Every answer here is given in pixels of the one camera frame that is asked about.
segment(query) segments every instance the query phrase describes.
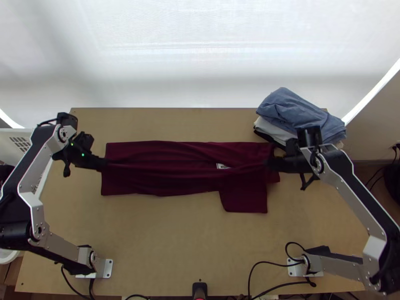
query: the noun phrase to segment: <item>blue folded shirt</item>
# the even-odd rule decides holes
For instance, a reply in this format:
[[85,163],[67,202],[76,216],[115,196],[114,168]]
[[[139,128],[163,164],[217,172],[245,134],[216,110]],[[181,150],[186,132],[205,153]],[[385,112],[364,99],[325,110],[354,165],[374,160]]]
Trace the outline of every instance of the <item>blue folded shirt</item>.
[[296,129],[319,126],[324,144],[336,144],[346,138],[345,123],[291,90],[280,87],[269,94],[256,113],[271,124],[296,134]]

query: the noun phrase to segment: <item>black cable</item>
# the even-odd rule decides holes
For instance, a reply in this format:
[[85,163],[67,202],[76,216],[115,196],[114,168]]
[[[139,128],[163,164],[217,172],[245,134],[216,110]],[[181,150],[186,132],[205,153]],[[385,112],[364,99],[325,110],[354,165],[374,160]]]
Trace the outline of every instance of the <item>black cable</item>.
[[78,292],[76,289],[73,288],[73,286],[70,284],[70,282],[69,282],[68,279],[67,279],[67,276],[66,276],[65,273],[64,273],[64,266],[61,266],[61,274],[62,274],[62,277],[64,277],[64,280],[65,280],[66,284],[69,286],[69,288],[70,288],[71,290],[73,290],[73,292],[74,292],[75,294],[77,294],[78,296],[81,296],[83,299],[92,300],[92,299],[90,299],[89,297],[86,297],[85,295],[81,294],[80,292]]
[[295,244],[295,245],[299,246],[304,252],[306,251],[306,249],[304,249],[304,247],[303,247],[302,245],[300,245],[298,242],[290,241],[290,242],[286,243],[286,245],[285,245],[285,247],[284,247],[284,251],[286,252],[287,257],[290,258],[292,261],[304,263],[304,259],[296,259],[296,258],[293,258],[293,257],[291,257],[291,256],[289,255],[289,253],[288,253],[288,247],[289,247],[289,245],[291,245],[291,244]]
[[274,291],[276,289],[279,289],[279,288],[283,288],[283,287],[287,287],[287,286],[294,286],[294,285],[305,285],[305,284],[310,285],[313,288],[315,288],[317,286],[314,282],[312,282],[310,280],[307,280],[307,281],[296,281],[296,282],[286,282],[286,283],[282,283],[282,284],[276,285],[274,287],[271,287],[270,289],[267,289],[267,290],[263,291],[262,293],[259,293],[257,296],[251,298],[250,300],[255,300],[258,297],[264,296],[265,294],[268,294],[269,292],[272,292],[272,291]]
[[347,292],[347,294],[349,294],[350,296],[352,296],[355,300],[360,300],[360,299],[358,299],[356,296],[354,296],[354,294],[352,293],[352,292]]
[[282,299],[290,299],[290,298],[292,298],[292,297],[300,297],[300,298],[303,298],[303,299],[305,299],[305,300],[307,300],[307,298],[309,298],[309,297],[306,297],[306,296],[304,296],[304,295],[294,294],[294,295],[290,295],[290,296],[288,296],[288,297],[286,297],[286,298],[282,298]]
[[[391,165],[393,165],[393,164],[395,163],[396,158],[397,158],[397,147],[396,147],[396,146],[393,146],[392,149],[394,150],[395,155],[394,155],[393,161],[391,162]],[[375,172],[375,174],[372,175],[370,179],[368,179],[368,181],[366,182],[365,186],[367,186],[367,185],[370,183],[370,181],[378,174],[378,172],[379,172],[380,170],[383,170],[385,167],[386,167],[386,166],[380,167],[380,168]]]
[[57,121],[57,118],[50,119],[50,120],[47,120],[47,121],[43,121],[42,123],[37,124],[37,127],[43,126],[45,124],[49,124],[50,122],[54,122],[54,121]]
[[89,296],[90,300],[96,300],[95,297],[93,296],[93,284],[95,284],[95,279],[96,278],[90,278],[90,283],[89,283]]
[[143,296],[143,295],[140,295],[140,294],[133,294],[133,295],[130,295],[127,298],[125,298],[125,300],[128,300],[128,299],[133,298],[133,297],[140,297],[140,298],[143,298],[143,299],[146,299],[146,300],[150,299],[150,298],[147,298],[146,296]]
[[297,263],[293,263],[293,264],[280,264],[280,263],[276,263],[276,262],[271,262],[271,261],[259,261],[256,262],[253,267],[250,270],[250,273],[248,274],[248,280],[247,280],[247,299],[250,299],[250,280],[252,279],[252,274],[254,271],[254,268],[260,264],[269,264],[269,265],[274,265],[274,266],[278,266],[278,267],[291,267],[291,266],[297,266],[302,264],[302,262],[297,262]]
[[371,192],[372,188],[374,187],[374,185],[383,178],[384,176],[382,175],[381,177],[379,177],[377,180],[375,180],[375,182],[371,185],[371,187],[369,188],[369,191]]

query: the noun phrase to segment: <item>garment tag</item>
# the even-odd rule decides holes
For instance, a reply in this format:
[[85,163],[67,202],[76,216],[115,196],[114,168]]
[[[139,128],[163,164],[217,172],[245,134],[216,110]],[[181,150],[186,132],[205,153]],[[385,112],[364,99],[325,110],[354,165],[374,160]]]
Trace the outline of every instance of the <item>garment tag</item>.
[[229,166],[227,166],[227,165],[224,165],[224,164],[222,164],[222,163],[216,163],[216,168],[217,169],[230,169],[231,167],[229,167]]

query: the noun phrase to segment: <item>wooden table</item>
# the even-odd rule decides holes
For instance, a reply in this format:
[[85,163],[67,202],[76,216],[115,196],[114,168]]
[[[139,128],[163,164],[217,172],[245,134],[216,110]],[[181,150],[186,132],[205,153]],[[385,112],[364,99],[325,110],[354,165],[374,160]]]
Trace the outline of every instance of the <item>wooden table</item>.
[[[93,135],[92,151],[105,154],[107,142],[146,140],[263,142],[253,133],[255,109],[241,108],[74,108],[78,130]],[[51,230],[76,245],[90,244],[114,259],[110,279],[98,279],[97,295],[189,296],[201,279],[210,295],[247,292],[257,261],[286,263],[289,241],[305,248],[327,245],[333,252],[361,255],[368,235],[345,201],[329,185],[314,182],[300,191],[297,174],[281,174],[268,186],[268,213],[225,212],[218,192],[159,198],[151,195],[101,196],[101,175],[62,162],[49,172],[41,200]],[[290,248],[293,255],[300,250]],[[286,268],[260,265],[251,293],[293,282]],[[70,281],[87,293],[89,281]],[[294,285],[275,294],[363,290],[359,282],[326,274],[317,287]],[[26,253],[17,291],[71,294],[60,265]]]

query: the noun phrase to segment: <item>white folded clothing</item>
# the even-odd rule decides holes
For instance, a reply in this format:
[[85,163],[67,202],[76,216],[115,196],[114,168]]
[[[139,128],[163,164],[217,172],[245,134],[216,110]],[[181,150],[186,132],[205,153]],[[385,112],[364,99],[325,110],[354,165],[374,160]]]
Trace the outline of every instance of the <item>white folded clothing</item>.
[[297,139],[297,136],[275,125],[272,125],[263,117],[259,116],[254,122],[254,129],[260,133],[271,136],[276,142],[286,146],[289,139]]

